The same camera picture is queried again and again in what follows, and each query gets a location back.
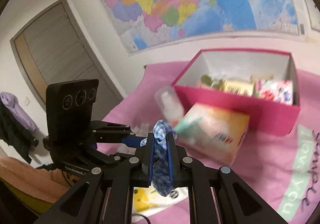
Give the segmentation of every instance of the blue checkered cloth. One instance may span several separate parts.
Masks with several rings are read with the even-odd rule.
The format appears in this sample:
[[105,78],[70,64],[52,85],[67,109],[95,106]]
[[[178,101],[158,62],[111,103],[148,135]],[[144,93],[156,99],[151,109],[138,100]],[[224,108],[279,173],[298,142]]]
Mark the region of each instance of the blue checkered cloth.
[[[155,136],[155,163],[153,165],[151,184],[162,196],[167,196],[173,190],[167,161],[166,136],[170,132],[172,132],[174,139],[177,139],[177,134],[165,120],[159,120],[153,128],[153,134]],[[144,146],[146,143],[147,138],[141,141],[140,146]]]

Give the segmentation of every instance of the gray door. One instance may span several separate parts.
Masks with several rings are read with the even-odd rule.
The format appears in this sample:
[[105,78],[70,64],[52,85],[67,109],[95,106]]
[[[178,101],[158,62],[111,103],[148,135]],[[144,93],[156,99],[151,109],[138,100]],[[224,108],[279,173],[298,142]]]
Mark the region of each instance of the gray door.
[[111,80],[91,59],[66,13],[63,3],[49,8],[14,40],[17,53],[36,92],[45,103],[45,88],[57,82],[99,79],[92,119],[101,120],[122,98]]

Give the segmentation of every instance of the open storage box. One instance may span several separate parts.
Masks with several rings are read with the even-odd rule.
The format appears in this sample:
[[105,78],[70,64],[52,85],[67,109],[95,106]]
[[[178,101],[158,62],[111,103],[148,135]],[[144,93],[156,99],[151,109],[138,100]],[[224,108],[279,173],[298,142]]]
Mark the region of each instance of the open storage box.
[[[249,81],[253,74],[273,74],[275,80],[292,80],[293,105],[198,88],[196,84],[203,74],[245,81]],[[250,115],[250,129],[275,136],[289,134],[300,112],[297,72],[289,52],[268,49],[200,50],[172,85],[186,111],[199,102],[246,113]]]

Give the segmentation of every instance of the white bottle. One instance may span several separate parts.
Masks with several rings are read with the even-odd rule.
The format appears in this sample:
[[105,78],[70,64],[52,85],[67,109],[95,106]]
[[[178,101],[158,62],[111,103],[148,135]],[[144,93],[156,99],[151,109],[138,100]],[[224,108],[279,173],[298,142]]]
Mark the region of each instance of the white bottle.
[[155,99],[165,119],[174,128],[184,117],[184,108],[173,87],[161,88],[155,94]]

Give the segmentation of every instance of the camera lens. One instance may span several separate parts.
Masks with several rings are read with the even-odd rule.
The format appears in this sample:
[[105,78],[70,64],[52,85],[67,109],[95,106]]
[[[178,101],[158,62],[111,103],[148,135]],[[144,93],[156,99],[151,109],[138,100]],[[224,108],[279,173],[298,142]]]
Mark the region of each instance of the camera lens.
[[82,105],[85,102],[86,96],[87,96],[87,93],[85,92],[85,90],[79,91],[76,97],[76,104],[78,106]]
[[89,92],[89,99],[90,99],[90,100],[93,99],[95,95],[96,95],[96,90],[95,90],[95,89],[90,90],[90,92]]
[[62,106],[64,109],[69,109],[72,105],[72,97],[70,95],[66,96],[63,100]]

